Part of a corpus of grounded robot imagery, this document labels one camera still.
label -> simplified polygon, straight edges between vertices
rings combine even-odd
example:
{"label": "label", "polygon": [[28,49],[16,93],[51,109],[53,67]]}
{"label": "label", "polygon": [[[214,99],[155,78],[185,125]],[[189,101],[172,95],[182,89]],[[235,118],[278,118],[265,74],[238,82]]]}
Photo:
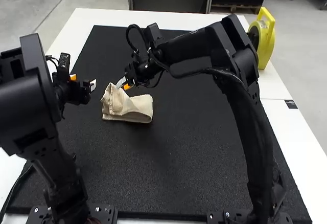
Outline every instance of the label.
{"label": "label", "polygon": [[285,103],[287,104],[288,108],[297,109],[297,106],[296,106],[294,100],[285,100]]}

cloth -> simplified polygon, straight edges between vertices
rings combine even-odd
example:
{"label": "cloth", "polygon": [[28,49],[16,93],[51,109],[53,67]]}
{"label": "cloth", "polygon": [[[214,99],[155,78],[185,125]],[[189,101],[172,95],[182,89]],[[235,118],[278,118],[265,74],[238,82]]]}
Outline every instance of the cloth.
{"label": "cloth", "polygon": [[109,83],[102,102],[103,120],[121,120],[135,123],[150,123],[152,121],[153,99],[151,95],[129,97],[122,88]]}

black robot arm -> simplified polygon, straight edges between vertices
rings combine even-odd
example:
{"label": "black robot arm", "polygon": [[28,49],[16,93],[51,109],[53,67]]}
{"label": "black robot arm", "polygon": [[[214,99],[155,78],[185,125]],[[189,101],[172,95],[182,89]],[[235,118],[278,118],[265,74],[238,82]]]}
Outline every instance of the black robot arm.
{"label": "black robot arm", "polygon": [[84,223],[83,179],[59,141],[56,123],[65,103],[89,102],[91,83],[70,79],[68,54],[61,55],[52,82],[39,36],[21,37],[20,43],[21,48],[0,55],[0,146],[30,161],[43,176],[49,222]]}
{"label": "black robot arm", "polygon": [[[286,187],[273,157],[272,139],[275,137],[260,102],[258,85],[258,56],[235,15],[224,18],[200,30],[165,41],[157,24],[139,32],[148,48],[148,56],[142,58],[134,49],[135,61],[125,68],[125,76],[119,86],[148,86],[150,80],[162,71],[175,78],[197,74],[210,74],[226,95],[232,108],[247,163],[248,191],[253,210],[246,215],[247,223],[281,223],[280,207]],[[170,66],[188,59],[209,56],[212,67],[173,73]],[[208,215],[208,222],[221,220]],[[234,221],[244,221],[244,216],[223,216]]]}

gray floor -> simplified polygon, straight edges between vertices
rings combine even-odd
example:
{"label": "gray floor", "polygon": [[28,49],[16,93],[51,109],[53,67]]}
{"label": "gray floor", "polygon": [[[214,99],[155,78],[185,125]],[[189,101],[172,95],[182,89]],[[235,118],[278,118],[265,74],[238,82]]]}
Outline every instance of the gray floor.
{"label": "gray floor", "polygon": [[[265,0],[276,19],[272,62],[327,153],[327,11],[318,0]],[[76,7],[127,9],[127,0],[0,0],[0,50],[41,36],[46,51]],[[255,15],[245,13],[249,22]]]}

yellow cable reel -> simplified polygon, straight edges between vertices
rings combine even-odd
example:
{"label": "yellow cable reel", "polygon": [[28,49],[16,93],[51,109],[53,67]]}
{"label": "yellow cable reel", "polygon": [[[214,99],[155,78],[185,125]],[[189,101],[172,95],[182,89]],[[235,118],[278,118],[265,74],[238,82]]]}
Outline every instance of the yellow cable reel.
{"label": "yellow cable reel", "polygon": [[261,7],[256,21],[252,22],[248,30],[254,48],[258,54],[258,68],[263,70],[266,68],[268,61],[272,55],[275,45],[275,19],[269,11]]}

